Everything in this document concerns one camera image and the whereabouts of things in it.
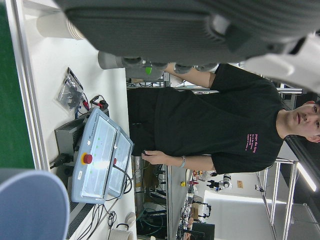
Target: man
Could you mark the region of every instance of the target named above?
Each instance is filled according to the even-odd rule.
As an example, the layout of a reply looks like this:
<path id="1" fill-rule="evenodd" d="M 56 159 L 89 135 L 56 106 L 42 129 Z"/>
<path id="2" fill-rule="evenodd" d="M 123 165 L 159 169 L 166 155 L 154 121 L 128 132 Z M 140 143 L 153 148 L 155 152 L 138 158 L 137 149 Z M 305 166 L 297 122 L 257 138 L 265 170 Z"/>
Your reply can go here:
<path id="1" fill-rule="evenodd" d="M 273 164 L 288 135 L 320 142 L 320 107 L 284 110 L 272 82 L 229 64 L 215 74 L 166 72 L 219 93 L 195 95 L 171 87 L 128 91 L 133 154 L 217 174 L 261 171 Z"/>

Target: man's hand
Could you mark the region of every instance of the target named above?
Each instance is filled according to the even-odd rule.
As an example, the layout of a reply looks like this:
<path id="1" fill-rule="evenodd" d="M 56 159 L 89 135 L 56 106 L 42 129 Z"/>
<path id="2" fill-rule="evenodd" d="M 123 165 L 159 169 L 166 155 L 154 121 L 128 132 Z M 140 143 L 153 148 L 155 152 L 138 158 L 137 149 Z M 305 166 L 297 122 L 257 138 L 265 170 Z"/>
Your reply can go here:
<path id="1" fill-rule="evenodd" d="M 172 156 L 166 155 L 162 151 L 144 151 L 141 154 L 142 159 L 148 161 L 151 164 L 166 164 L 171 162 Z"/>

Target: red emergency stop button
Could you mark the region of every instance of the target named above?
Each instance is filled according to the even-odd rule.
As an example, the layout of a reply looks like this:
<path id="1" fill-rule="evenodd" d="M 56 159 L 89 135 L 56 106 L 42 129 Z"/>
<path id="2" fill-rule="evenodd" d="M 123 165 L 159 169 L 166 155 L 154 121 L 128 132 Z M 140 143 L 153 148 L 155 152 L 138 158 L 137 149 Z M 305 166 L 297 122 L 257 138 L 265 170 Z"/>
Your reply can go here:
<path id="1" fill-rule="evenodd" d="M 91 154 L 84 155 L 83 162 L 85 164 L 90 164 L 92 162 L 92 155 Z"/>

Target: white cup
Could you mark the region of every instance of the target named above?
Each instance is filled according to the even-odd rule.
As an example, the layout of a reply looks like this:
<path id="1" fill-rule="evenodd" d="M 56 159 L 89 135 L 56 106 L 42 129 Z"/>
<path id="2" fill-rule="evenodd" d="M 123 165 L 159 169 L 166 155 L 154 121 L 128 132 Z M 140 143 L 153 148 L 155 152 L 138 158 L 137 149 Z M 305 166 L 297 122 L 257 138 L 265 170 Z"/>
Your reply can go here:
<path id="1" fill-rule="evenodd" d="M 117 229 L 119 225 L 127 226 L 127 230 Z M 110 240 L 134 240 L 134 234 L 132 231 L 128 231 L 129 226 L 127 224 L 120 223 L 116 226 L 116 229 L 112 229 L 110 232 Z"/>
<path id="2" fill-rule="evenodd" d="M 85 39 L 83 34 L 66 18 L 63 12 L 40 16 L 36 28 L 43 37 Z"/>

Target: metal frame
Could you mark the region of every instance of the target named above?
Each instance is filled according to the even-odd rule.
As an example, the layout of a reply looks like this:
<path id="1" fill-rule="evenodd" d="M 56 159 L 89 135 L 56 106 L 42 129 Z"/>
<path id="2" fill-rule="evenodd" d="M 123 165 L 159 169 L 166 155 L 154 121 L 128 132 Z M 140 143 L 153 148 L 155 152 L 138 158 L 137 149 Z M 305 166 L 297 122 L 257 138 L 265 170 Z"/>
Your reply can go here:
<path id="1" fill-rule="evenodd" d="M 265 205 L 266 213 L 269 218 L 269 224 L 273 233 L 273 239 L 278 240 L 276 229 L 275 229 L 275 212 L 276 212 L 276 201 L 277 201 L 277 195 L 278 195 L 278 186 L 279 186 L 279 176 L 280 176 L 280 166 L 281 164 L 292 164 L 291 166 L 291 173 L 290 173 L 290 182 L 289 182 L 289 196 L 288 201 L 286 203 L 286 210 L 285 210 L 285 219 L 284 219 L 284 229 L 283 229 L 283 235 L 282 240 L 287 240 L 288 233 L 289 233 L 289 227 L 291 222 L 291 215 L 292 215 L 292 205 L 294 201 L 294 193 L 295 193 L 295 186 L 296 186 L 296 179 L 297 179 L 297 173 L 298 173 L 298 161 L 290 161 L 290 160 L 284 160 L 277 158 L 275 161 L 276 164 L 276 170 L 275 170 L 275 177 L 274 177 L 274 187 L 273 187 L 273 197 L 272 197 L 272 204 L 271 204 L 271 211 L 269 209 L 267 199 L 266 199 L 266 192 L 264 191 L 262 193 L 262 199 Z M 257 180 L 258 185 L 262 189 L 266 189 L 267 187 L 267 175 L 268 175 L 268 169 L 264 170 L 264 178 L 263 178 L 263 186 L 260 181 L 260 173 L 257 174 Z"/>
<path id="2" fill-rule="evenodd" d="M 46 158 L 45 142 L 40 125 L 36 90 L 25 34 L 23 1 L 5 0 L 5 6 L 34 168 L 37 170 L 49 171 L 49 162 Z"/>

